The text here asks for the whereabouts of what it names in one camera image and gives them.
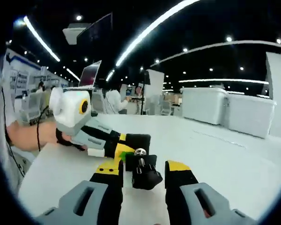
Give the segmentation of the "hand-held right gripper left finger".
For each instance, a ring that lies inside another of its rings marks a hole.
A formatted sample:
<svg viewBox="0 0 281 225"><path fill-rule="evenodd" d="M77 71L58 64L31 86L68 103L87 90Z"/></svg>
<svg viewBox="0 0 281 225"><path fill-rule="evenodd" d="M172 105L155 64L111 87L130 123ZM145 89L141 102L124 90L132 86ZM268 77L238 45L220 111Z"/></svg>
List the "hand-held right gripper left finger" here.
<svg viewBox="0 0 281 225"><path fill-rule="evenodd" d="M107 160L36 220L40 225L117 225L122 188L123 161Z"/></svg>

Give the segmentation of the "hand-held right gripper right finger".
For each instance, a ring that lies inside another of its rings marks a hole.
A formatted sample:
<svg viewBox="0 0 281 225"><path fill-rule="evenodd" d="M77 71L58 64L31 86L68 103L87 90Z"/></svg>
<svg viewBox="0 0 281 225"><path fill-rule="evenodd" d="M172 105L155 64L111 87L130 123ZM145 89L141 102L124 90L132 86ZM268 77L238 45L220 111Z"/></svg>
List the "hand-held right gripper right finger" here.
<svg viewBox="0 0 281 225"><path fill-rule="evenodd" d="M165 202L171 225L253 225L254 219L231 209L227 198L199 183L190 167L165 162Z"/></svg>

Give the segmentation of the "person's left hand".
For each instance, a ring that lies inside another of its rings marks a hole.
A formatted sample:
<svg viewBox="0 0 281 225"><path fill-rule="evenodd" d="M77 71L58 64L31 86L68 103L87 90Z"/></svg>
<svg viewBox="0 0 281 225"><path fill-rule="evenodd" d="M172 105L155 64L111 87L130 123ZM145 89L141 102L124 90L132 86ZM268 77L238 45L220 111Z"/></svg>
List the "person's left hand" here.
<svg viewBox="0 0 281 225"><path fill-rule="evenodd" d="M71 141L66 140L63 137L63 133L61 131L59 131L58 129L56 129L56 138L57 138L57 143L64 145L64 146L74 146L75 148L77 148L79 151L85 151L87 150L87 148L85 146L82 145L78 145L78 144L74 144Z"/></svg>

